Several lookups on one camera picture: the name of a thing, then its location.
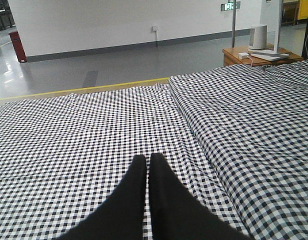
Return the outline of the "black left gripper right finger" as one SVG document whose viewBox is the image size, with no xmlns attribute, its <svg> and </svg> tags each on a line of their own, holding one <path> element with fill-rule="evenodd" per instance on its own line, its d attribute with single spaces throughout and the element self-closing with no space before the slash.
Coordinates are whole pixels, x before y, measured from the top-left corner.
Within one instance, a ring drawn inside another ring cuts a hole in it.
<svg viewBox="0 0 308 240">
<path fill-rule="evenodd" d="M 247 240 L 180 183 L 161 153 L 150 158 L 149 203 L 155 240 Z"/>
</svg>

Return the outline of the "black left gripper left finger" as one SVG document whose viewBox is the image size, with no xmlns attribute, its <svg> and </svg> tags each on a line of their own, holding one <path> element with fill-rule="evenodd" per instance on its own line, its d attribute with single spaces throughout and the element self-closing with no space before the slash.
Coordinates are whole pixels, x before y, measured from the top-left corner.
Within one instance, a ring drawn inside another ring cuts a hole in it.
<svg viewBox="0 0 308 240">
<path fill-rule="evenodd" d="M 134 156 L 119 185 L 107 200 L 59 240 L 140 240 L 146 193 L 146 159 Z"/>
</svg>

